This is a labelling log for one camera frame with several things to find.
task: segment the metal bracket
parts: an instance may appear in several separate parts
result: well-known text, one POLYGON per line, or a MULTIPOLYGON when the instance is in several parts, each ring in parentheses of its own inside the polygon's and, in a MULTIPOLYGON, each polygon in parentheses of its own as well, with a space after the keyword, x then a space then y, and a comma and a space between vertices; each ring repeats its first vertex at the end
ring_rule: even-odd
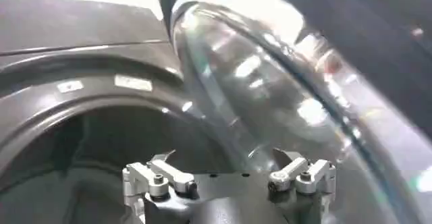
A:
POLYGON ((193 174, 179 171, 160 159, 151 161, 149 165, 154 172, 166 177, 176 192, 187 194, 196 190, 193 174))
POLYGON ((142 195, 161 197, 168 193, 168 179, 154 173, 142 163, 126 165, 123 169, 124 204, 134 213, 134 224, 145 224, 144 200, 142 195))
POLYGON ((317 190, 331 194, 336 188, 336 168, 329 161, 319 159, 296 178, 297 192, 313 194, 317 190))
POLYGON ((303 171, 308 169, 308 161, 303 157, 294 159, 280 171, 274 171, 269 176, 269 190, 281 192, 290 189, 291 182, 303 171))
POLYGON ((313 194, 317 190, 326 194, 335 192, 336 168, 329 161, 320 159, 312 164, 298 152, 275 150, 290 162, 282 170, 270 174, 268 186, 271 192, 289 190, 293 181, 297 192, 302 194, 313 194))

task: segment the white label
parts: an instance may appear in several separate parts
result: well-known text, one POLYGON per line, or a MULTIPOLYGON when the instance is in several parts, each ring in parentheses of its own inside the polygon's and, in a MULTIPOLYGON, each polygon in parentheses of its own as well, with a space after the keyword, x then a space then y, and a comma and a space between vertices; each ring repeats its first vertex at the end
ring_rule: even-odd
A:
POLYGON ((82 85, 81 81, 74 80, 74 81, 62 82, 57 85, 57 88, 59 89, 60 92, 66 93, 75 90, 81 90, 84 88, 84 86, 82 85))
POLYGON ((115 85, 124 88, 133 88, 135 90, 151 91, 153 86, 150 80, 142 78, 132 78, 129 76, 115 75, 115 85))

